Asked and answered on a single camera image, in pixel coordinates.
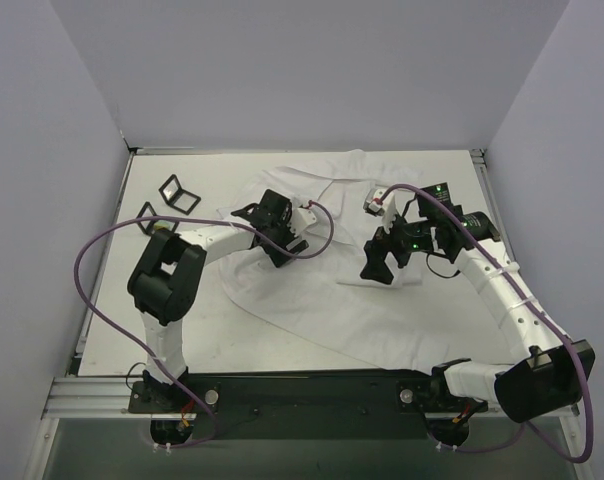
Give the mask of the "white garment shirt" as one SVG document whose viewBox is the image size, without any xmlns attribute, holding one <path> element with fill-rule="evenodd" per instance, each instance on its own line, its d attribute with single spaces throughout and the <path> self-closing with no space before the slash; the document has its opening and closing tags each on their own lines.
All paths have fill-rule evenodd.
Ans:
<svg viewBox="0 0 604 480">
<path fill-rule="evenodd" d="M 440 279 L 414 255 L 382 285 L 361 278 L 363 247 L 378 220 L 362 207 L 373 188 L 448 182 L 472 210 L 485 206 L 468 154 L 363 152 L 291 154 L 236 193 L 234 207 L 266 190 L 320 206 L 309 235 L 311 260 L 275 268 L 260 250 L 219 264 L 222 287 L 238 307 L 305 340 L 367 364 L 429 372 L 471 357 L 490 363 L 497 328 L 469 282 Z"/>
</svg>

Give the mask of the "colourful painted round brooch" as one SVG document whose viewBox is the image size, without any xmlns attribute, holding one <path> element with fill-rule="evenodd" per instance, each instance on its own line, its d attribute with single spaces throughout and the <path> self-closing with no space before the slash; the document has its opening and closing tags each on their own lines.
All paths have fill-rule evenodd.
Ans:
<svg viewBox="0 0 604 480">
<path fill-rule="evenodd" d="M 153 231 L 154 232 L 161 231 L 161 230 L 169 230 L 170 231 L 170 227 L 168 227 L 167 225 L 158 224 L 158 223 L 156 223 L 156 224 L 153 225 Z"/>
</svg>

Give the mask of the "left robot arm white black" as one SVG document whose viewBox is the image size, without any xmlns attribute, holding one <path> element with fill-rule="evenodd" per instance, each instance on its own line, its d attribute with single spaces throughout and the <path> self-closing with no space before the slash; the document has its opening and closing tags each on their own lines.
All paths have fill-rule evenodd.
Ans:
<svg viewBox="0 0 604 480">
<path fill-rule="evenodd" d="M 129 278 L 127 291 L 145 328 L 147 355 L 143 381 L 165 411 L 186 402 L 183 319 L 193 306 L 207 265 L 236 252 L 260 248 L 280 268 L 308 248 L 303 232 L 316 224 L 309 207 L 266 190 L 261 200 L 237 209 L 220 225 L 151 236 Z"/>
</svg>

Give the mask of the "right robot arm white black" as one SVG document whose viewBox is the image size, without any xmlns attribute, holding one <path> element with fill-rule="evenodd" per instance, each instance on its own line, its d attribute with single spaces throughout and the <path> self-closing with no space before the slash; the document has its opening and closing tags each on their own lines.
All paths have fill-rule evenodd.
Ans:
<svg viewBox="0 0 604 480">
<path fill-rule="evenodd" d="M 572 340 L 543 313 L 489 216 L 464 212 L 452 202 L 446 183 L 414 193 L 416 222 L 408 222 L 398 211 L 394 188 L 368 193 L 363 209 L 380 217 L 381 224 L 364 246 L 362 278 L 390 284 L 388 256 L 399 267 L 415 253 L 447 259 L 487 307 L 512 357 L 505 365 L 462 358 L 435 366 L 433 396 L 496 403 L 517 423 L 578 403 L 590 415 L 593 348 L 585 340 Z"/>
</svg>

